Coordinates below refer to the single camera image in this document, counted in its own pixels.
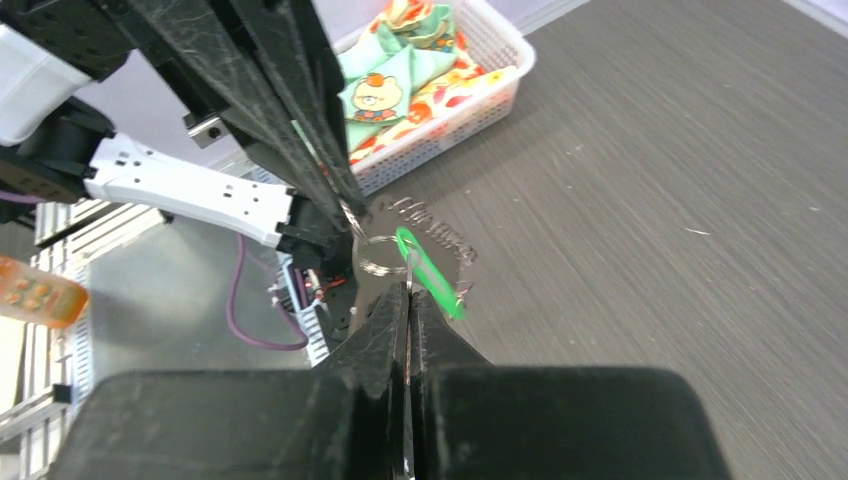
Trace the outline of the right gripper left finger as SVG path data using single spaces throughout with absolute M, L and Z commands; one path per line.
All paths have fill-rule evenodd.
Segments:
M 400 479 L 410 291 L 395 283 L 310 370 L 136 371 L 106 379 L 53 479 Z

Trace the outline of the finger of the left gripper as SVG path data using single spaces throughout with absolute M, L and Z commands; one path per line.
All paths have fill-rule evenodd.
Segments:
M 283 126 L 287 118 L 279 99 L 261 73 L 254 58 L 255 45 L 236 14 L 233 1 L 131 1 L 129 12 L 161 38 L 178 58 L 228 105 L 222 117 L 251 138 L 268 146 L 276 158 L 266 165 L 304 196 L 289 164 L 288 148 L 294 145 L 290 134 L 297 126 Z M 344 212 L 327 215 L 339 230 L 348 227 Z
M 281 103 L 290 134 L 289 164 L 297 187 L 329 216 L 343 205 L 356 214 L 366 200 L 347 152 L 339 94 L 345 79 L 311 1 L 233 1 L 254 58 Z

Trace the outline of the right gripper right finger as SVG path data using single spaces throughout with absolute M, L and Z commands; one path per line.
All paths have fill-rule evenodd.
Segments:
M 409 307 L 419 479 L 725 479 L 702 402 L 679 374 L 634 366 L 504 366 L 432 296 Z

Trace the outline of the green tagged key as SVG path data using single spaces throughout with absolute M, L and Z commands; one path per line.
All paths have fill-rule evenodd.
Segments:
M 395 241 L 406 264 L 408 279 L 417 279 L 451 319 L 465 320 L 466 309 L 459 293 L 436 267 L 412 231 L 398 227 L 395 230 Z

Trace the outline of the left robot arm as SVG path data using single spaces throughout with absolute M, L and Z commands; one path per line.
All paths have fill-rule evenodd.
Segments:
M 203 141 L 231 136 L 275 185 L 119 132 L 77 98 L 141 54 Z M 345 271 L 366 209 L 351 171 L 344 78 L 310 1 L 5 1 L 1 182 L 19 203 L 150 206 Z

